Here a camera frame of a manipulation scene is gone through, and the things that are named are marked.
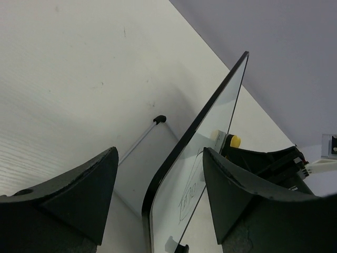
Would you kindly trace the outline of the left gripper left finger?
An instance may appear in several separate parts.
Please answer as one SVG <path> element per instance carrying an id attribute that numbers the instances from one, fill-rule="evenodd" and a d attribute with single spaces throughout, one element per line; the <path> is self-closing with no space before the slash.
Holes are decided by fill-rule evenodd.
<path id="1" fill-rule="evenodd" d="M 108 148 L 59 176 L 1 196 L 1 252 L 96 252 L 118 168 Z"/>

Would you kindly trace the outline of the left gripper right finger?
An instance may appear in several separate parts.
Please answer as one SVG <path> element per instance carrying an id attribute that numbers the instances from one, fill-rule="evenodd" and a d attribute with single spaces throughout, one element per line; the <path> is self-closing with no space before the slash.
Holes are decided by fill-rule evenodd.
<path id="1" fill-rule="evenodd" d="M 336 195 L 280 187 L 211 148 L 203 151 L 203 170 L 224 252 L 336 252 Z"/>

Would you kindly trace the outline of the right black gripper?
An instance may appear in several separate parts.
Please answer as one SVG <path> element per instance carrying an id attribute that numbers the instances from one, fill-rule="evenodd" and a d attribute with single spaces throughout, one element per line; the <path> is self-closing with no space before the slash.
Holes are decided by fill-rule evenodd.
<path id="1" fill-rule="evenodd" d="M 295 146 L 273 152 L 228 147 L 223 149 L 223 156 L 264 180 L 292 191 L 313 195 L 304 182 L 309 176 L 306 169 L 308 162 Z"/>

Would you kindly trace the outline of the yellow bone shaped eraser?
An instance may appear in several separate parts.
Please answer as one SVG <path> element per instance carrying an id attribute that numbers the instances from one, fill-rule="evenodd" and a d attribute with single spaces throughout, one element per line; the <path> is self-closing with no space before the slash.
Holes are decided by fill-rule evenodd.
<path id="1" fill-rule="evenodd" d="M 241 138 L 237 135 L 230 135 L 230 147 L 239 148 L 241 144 Z"/>

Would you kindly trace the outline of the black framed small whiteboard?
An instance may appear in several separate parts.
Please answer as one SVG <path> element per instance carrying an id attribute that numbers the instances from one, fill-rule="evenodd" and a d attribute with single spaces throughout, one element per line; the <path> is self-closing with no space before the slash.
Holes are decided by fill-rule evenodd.
<path id="1" fill-rule="evenodd" d="M 249 53 L 244 52 L 178 137 L 159 115 L 121 157 L 115 192 L 136 218 L 137 252 L 180 252 L 180 244 L 205 190 L 203 150 L 223 149 Z"/>

